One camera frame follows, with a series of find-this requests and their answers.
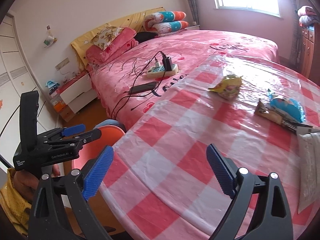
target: window frame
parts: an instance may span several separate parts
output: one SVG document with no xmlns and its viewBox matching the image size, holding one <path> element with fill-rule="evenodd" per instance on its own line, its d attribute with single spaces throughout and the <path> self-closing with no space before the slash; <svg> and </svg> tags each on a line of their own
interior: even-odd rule
<svg viewBox="0 0 320 240">
<path fill-rule="evenodd" d="M 277 17 L 277 18 L 282 18 L 281 14 L 280 14 L 279 0 L 277 0 L 279 14 L 274 14 L 274 13 L 271 13 L 271 12 L 261 11 L 261 10 L 257 10 L 257 9 L 252 9 L 252 8 L 249 8 L 249 7 L 220 6 L 219 0 L 214 0 L 214 2 L 215 2 L 216 9 L 232 9 L 232 10 L 252 11 L 252 12 L 259 12 L 259 13 L 271 15 L 271 16 L 274 16 L 274 17 Z"/>
</svg>

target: screw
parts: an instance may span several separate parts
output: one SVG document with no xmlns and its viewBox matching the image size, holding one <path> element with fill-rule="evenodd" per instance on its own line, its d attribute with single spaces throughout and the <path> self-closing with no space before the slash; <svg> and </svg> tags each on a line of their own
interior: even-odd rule
<svg viewBox="0 0 320 240">
<path fill-rule="evenodd" d="M 43 180 L 49 179 L 49 174 L 43 174 L 41 177 Z"/>
<path fill-rule="evenodd" d="M 276 174 L 275 172 L 270 174 L 270 177 L 273 179 L 277 179 L 278 178 L 278 174 Z"/>
<path fill-rule="evenodd" d="M 72 176 L 78 176 L 80 174 L 80 171 L 78 169 L 74 169 L 71 171 Z"/>
<path fill-rule="evenodd" d="M 239 169 L 239 172 L 240 172 L 241 174 L 243 174 L 243 175 L 245 175 L 245 174 L 248 174 L 248 173 L 249 173 L 248 169 L 243 168 L 243 167 Z"/>
</svg>

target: pink checkered tablecloth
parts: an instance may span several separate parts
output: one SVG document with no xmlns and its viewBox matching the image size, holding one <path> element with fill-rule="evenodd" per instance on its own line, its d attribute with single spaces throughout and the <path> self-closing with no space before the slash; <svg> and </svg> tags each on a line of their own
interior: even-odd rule
<svg viewBox="0 0 320 240">
<path fill-rule="evenodd" d="M 240 94 L 225 101 L 208 87 L 224 74 L 243 76 Z M 300 157 L 296 135 L 254 115 L 267 89 L 298 100 L 306 123 L 320 126 L 320 88 L 276 63 L 244 56 L 211 56 L 172 86 L 115 145 L 100 191 L 136 240 L 207 240 L 231 200 L 206 160 L 215 144 L 238 167 L 258 175 L 277 172 L 286 192 L 296 239 L 320 207 L 297 213 Z M 253 197 L 239 236 L 253 214 Z"/>
</svg>

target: wall switch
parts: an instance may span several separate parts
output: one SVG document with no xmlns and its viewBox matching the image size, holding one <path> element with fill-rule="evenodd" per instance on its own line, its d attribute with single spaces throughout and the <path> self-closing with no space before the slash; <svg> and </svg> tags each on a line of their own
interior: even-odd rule
<svg viewBox="0 0 320 240">
<path fill-rule="evenodd" d="M 56 70 L 62 69 L 65 65 L 69 63 L 69 58 L 62 60 L 58 65 L 56 65 Z"/>
</svg>

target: smartphone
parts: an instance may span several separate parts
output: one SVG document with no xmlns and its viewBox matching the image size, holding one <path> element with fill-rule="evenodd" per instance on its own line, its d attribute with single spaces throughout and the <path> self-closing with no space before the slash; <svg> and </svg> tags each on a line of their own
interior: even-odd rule
<svg viewBox="0 0 320 240">
<path fill-rule="evenodd" d="M 130 88 L 129 95 L 133 95 L 133 94 L 137 94 L 137 93 L 153 90 L 157 86 L 158 86 L 158 82 L 156 82 L 156 81 L 150 82 L 150 83 L 146 83 L 146 84 L 142 84 L 142 85 L 138 85 L 138 86 L 134 86 L 134 87 Z"/>
</svg>

